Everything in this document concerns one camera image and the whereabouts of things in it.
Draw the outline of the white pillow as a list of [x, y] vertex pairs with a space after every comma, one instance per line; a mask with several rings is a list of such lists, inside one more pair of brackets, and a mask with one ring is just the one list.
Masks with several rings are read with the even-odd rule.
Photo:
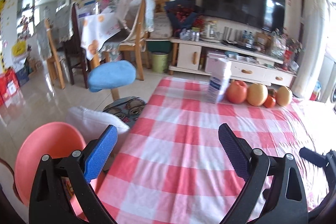
[[113, 114], [90, 110], [82, 106], [68, 109], [66, 123], [78, 129], [87, 143], [98, 139], [109, 125], [116, 127], [117, 140], [124, 142], [130, 129], [127, 124]]

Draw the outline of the black television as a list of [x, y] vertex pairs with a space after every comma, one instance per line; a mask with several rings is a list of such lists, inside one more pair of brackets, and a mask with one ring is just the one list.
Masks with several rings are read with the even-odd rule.
[[202, 0], [203, 14], [273, 32], [283, 31], [285, 0]]

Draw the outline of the dark wooden chair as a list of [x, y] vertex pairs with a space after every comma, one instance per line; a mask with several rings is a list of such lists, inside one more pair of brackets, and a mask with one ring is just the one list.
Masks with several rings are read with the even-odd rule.
[[84, 49], [81, 47], [81, 39], [79, 32], [79, 24], [77, 21], [76, 3], [71, 5], [71, 23], [72, 23], [72, 36], [66, 42], [63, 42], [64, 53], [68, 66], [68, 73], [70, 75], [70, 84], [74, 85], [74, 73], [73, 69], [80, 69], [83, 78], [85, 88], [88, 88], [88, 72], [86, 65], [86, 55]]

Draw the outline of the blue cushioned stool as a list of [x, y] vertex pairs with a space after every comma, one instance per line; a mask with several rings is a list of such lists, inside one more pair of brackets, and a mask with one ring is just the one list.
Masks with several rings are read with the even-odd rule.
[[132, 84], [136, 79], [135, 67], [126, 60], [108, 62], [91, 70], [88, 89], [95, 93]]

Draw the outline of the pink storage box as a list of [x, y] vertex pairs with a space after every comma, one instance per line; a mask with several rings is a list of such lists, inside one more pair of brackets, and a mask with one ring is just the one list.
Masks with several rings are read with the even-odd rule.
[[206, 57], [205, 72], [213, 73], [220, 70], [224, 70], [227, 67], [227, 60], [224, 56], [214, 53], [208, 53]]

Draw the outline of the front orange tangerine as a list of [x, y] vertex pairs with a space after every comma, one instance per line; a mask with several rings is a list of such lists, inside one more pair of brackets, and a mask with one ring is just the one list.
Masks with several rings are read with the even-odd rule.
[[263, 106], [265, 108], [273, 108], [276, 105], [276, 98], [272, 95], [268, 95], [267, 99], [265, 100]]

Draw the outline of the white tv cabinet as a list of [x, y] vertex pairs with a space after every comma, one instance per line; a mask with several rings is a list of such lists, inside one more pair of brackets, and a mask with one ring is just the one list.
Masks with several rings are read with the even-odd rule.
[[296, 78], [295, 73], [276, 67], [283, 64], [282, 60], [263, 53], [225, 46], [221, 43], [181, 39], [171, 39], [170, 42], [173, 45], [173, 56], [169, 65], [171, 75], [174, 72], [183, 72], [209, 76], [211, 73], [205, 72], [205, 65], [207, 54], [210, 52], [231, 61], [231, 77], [234, 80], [266, 86], [290, 87]]

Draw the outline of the wooden chair with towel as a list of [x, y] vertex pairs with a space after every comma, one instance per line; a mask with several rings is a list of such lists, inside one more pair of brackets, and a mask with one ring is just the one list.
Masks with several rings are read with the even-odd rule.
[[123, 29], [113, 37], [116, 47], [103, 46], [106, 62], [112, 61], [112, 55], [119, 52], [133, 52], [138, 79], [143, 81], [141, 53], [146, 51], [148, 33], [154, 29], [155, 0], [132, 0], [126, 9], [121, 23]]

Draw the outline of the owl pattern cushion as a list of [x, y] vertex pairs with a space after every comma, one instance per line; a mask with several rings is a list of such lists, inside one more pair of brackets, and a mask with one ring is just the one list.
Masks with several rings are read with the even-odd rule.
[[131, 96], [112, 102], [104, 108], [103, 112], [115, 115], [131, 128], [145, 106], [146, 101], [142, 98]]

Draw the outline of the pink checkered tablecloth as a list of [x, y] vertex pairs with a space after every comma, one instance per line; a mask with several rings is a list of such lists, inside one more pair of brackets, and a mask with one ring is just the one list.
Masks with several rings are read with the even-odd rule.
[[228, 124], [236, 136], [267, 155], [291, 153], [307, 207], [328, 191], [322, 169], [300, 158], [307, 147], [335, 149], [335, 112], [294, 99], [285, 107], [207, 101], [208, 84], [161, 79], [104, 178], [98, 197], [118, 223], [219, 223], [244, 185], [218, 139]]

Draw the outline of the red apple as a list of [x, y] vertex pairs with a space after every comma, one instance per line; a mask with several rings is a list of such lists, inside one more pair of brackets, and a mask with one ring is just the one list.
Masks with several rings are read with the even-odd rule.
[[243, 103], [247, 97], [248, 85], [244, 81], [233, 80], [226, 91], [226, 98], [231, 103]]

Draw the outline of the green waste bucket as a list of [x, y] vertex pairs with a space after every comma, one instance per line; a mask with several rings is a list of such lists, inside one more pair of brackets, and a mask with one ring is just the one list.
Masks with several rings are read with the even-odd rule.
[[155, 73], [164, 73], [168, 69], [168, 53], [153, 52], [151, 54], [152, 70]]

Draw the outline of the large yellow pear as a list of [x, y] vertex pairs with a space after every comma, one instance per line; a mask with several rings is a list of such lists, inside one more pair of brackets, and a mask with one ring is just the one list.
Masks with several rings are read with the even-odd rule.
[[292, 91], [285, 87], [281, 86], [278, 88], [277, 93], [276, 93], [276, 103], [280, 106], [287, 106], [288, 104], [291, 103], [293, 98], [293, 93]]

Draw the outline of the light wooden chair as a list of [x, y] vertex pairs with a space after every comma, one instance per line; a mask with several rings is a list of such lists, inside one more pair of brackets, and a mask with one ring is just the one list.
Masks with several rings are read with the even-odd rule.
[[62, 71], [62, 66], [60, 63], [60, 58], [58, 56], [56, 47], [54, 45], [54, 40], [52, 37], [52, 30], [49, 19], [45, 19], [45, 28], [47, 33], [47, 38], [49, 41], [50, 49], [51, 49], [51, 57], [47, 59], [47, 67], [51, 79], [52, 85], [55, 84], [55, 81], [59, 81], [60, 88], [63, 90], [65, 89], [65, 82], [64, 82], [64, 76]]

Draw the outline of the dining table with cloth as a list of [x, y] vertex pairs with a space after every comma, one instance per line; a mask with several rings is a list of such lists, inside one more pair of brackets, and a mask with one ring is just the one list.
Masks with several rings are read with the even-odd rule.
[[79, 19], [81, 47], [91, 69], [99, 66], [101, 61], [118, 61], [120, 42], [109, 42], [121, 31], [119, 21], [114, 12], [88, 15]]

